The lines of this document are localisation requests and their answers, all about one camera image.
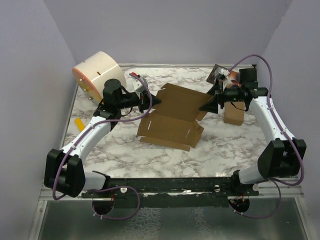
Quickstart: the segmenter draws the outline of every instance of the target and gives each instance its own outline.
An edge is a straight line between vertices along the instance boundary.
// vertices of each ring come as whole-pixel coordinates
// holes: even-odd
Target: black joint housing
[[[64,158],[62,150],[52,149],[46,157],[44,185],[50,189],[54,187],[54,181],[58,168]],[[56,190],[70,197],[78,196],[85,186],[86,177],[82,160],[77,156],[68,156],[65,163],[67,168],[62,168],[58,177]]]
[[[301,159],[304,158],[307,145],[303,139],[293,139]],[[257,162],[262,177],[290,177],[299,173],[300,163],[288,140],[274,140],[266,146]]]
[[[257,69],[256,68],[243,68],[239,70],[239,83],[241,85],[248,83],[257,83]]]
[[[240,183],[239,171],[240,170],[234,171],[232,176],[230,177],[231,189],[237,195],[241,195],[243,193],[246,193],[248,190],[251,190],[253,187],[253,184]]]

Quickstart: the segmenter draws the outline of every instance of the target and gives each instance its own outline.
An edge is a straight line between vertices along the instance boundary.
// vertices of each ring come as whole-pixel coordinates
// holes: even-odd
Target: yellow object
[[[83,122],[81,121],[80,118],[76,118],[74,120],[76,126],[78,127],[78,129],[80,130],[80,132],[82,132],[83,129],[85,129],[85,125],[83,124]]]

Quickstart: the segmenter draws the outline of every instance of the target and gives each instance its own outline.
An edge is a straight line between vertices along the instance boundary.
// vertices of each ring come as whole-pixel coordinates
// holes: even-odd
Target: cable clip
[[[274,110],[274,109],[275,109],[275,106],[272,106],[272,105],[271,105],[271,106],[268,107],[267,109],[268,109],[269,111],[270,111],[270,110]]]

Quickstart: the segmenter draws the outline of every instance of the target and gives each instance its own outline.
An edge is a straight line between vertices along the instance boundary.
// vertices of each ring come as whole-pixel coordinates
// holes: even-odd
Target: white cylinder
[[[242,184],[254,184],[263,179],[265,178],[261,176],[257,164],[239,171],[239,180]]]
[[[105,82],[117,79],[126,87],[127,82],[119,65],[108,54],[99,51],[72,68],[72,74],[79,87],[91,97],[95,104],[101,102]]]

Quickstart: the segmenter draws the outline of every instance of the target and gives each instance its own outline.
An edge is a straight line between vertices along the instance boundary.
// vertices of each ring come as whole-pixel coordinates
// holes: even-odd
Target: cardboard flap
[[[183,120],[192,123],[195,119],[202,120],[207,112],[199,107],[211,99],[211,95],[176,86],[165,84],[156,97],[161,104],[155,106],[158,115]]]
[[[231,105],[230,102],[225,103],[224,107],[224,122],[226,124],[233,124],[241,126],[244,122],[245,117],[245,103],[244,102],[234,102],[233,103],[238,109]]]
[[[141,119],[137,135],[195,148],[203,130],[196,121],[181,121],[152,112]]]

